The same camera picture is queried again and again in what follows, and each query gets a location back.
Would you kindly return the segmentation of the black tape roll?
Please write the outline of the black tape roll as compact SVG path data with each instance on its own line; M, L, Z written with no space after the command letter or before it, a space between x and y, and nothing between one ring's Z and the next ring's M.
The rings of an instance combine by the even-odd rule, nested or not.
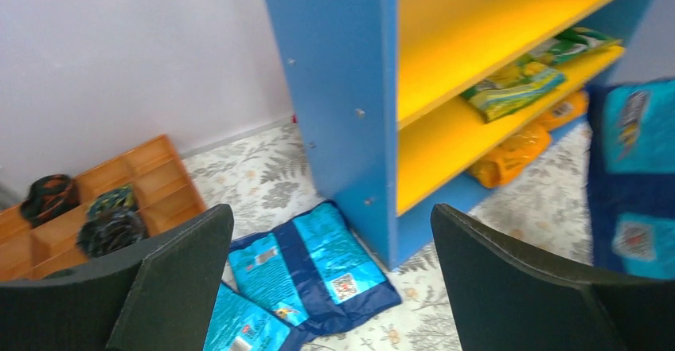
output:
M80 204L76 181L66 174L53 174L36 180L19 205L21 216L37 228Z
M99 258L149 237L137 212L120 207L87 221L76 235L76 246L89 258Z
M127 183L99 195L87 208L86 217L89 220L112 209L125 208L131 211L139 209L135 198L133 185Z

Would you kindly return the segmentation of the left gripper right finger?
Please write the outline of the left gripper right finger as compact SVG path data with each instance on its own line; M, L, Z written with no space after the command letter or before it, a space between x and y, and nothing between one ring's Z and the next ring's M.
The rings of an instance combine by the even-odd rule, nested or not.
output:
M592 267L446 204L431 228L465 350L671 350L674 283Z

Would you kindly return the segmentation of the black tape roll front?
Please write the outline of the black tape roll front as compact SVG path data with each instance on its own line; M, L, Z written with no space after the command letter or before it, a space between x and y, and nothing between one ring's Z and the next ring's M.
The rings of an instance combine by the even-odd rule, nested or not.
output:
M120 207L87 221L76 235L76 246L89 258L99 258L149 237L137 212Z

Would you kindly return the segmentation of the yellow green Fox's candy bag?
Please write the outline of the yellow green Fox's candy bag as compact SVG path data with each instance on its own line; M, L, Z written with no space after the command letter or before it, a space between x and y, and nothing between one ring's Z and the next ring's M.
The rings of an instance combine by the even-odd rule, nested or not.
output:
M535 103L565 80L559 70L525 54L460 96L479 112L485 123L491 123Z

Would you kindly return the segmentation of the blue candy bag right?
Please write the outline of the blue candy bag right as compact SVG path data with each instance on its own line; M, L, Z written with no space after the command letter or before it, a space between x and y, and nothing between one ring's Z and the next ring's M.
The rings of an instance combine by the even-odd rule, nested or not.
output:
M353 330L402 303L332 201L234 240L228 262L237 290L303 343Z

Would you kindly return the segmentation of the orange mango candy bag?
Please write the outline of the orange mango candy bag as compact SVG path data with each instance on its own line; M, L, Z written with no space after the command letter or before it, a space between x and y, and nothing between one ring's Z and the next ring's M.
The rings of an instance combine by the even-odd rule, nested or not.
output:
M540 124L529 124L476 161L467 173L489 189L507 185L551 142L551 135Z

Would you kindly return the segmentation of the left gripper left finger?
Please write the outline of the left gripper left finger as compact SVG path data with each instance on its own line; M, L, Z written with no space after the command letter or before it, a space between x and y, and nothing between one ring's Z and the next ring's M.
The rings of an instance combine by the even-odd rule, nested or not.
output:
M233 226L219 204L110 255L2 283L2 349L202 349Z

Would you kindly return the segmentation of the large blue candy bag front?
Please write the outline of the large blue candy bag front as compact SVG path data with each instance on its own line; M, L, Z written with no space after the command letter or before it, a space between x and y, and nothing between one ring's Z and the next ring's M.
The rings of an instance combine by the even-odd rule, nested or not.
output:
M590 86L587 205L596 267L674 277L674 80Z

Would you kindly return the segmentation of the black tape roll back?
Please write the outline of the black tape roll back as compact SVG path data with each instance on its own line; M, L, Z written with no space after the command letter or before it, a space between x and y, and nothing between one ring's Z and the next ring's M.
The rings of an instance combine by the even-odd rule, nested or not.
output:
M19 205L21 216L37 228L80 204L76 181L66 174L53 174L36 180Z

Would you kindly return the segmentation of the orange candy bag under shelf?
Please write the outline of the orange candy bag under shelf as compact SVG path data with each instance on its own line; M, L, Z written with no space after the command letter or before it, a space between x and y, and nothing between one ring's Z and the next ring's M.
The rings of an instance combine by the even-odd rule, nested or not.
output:
M546 131L558 129L587 112L588 93L580 89L563 98L536 119Z

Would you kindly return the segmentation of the blue candy bag middle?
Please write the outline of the blue candy bag middle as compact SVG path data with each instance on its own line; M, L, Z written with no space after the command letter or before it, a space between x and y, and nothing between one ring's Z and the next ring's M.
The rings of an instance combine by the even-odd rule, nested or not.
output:
M221 283L204 351L284 351L302 348L302 335L274 314Z

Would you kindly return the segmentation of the blue shelf unit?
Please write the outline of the blue shelf unit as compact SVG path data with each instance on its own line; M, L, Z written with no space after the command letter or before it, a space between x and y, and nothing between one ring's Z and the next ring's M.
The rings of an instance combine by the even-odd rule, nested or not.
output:
M266 0L316 189L388 268L431 242L437 203L486 189L464 171L568 93L600 83L653 0ZM493 123L468 87L564 29L623 43L561 66L565 82Z

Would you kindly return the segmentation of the black tape roll middle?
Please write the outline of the black tape roll middle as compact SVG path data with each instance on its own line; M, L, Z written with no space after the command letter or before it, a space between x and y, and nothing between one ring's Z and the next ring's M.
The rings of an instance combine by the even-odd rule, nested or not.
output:
M112 209L125 208L131 211L139 209L135 198L133 185L127 183L99 195L87 208L86 217L89 220Z

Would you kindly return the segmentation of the wooden compartment tray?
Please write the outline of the wooden compartment tray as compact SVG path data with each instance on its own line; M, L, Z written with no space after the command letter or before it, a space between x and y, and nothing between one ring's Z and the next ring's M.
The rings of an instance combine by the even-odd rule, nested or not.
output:
M170 139L160 135L77 176L35 181L1 212L1 280L42 279L89 261L77 245L86 222L125 205L148 236L176 228L206 206Z

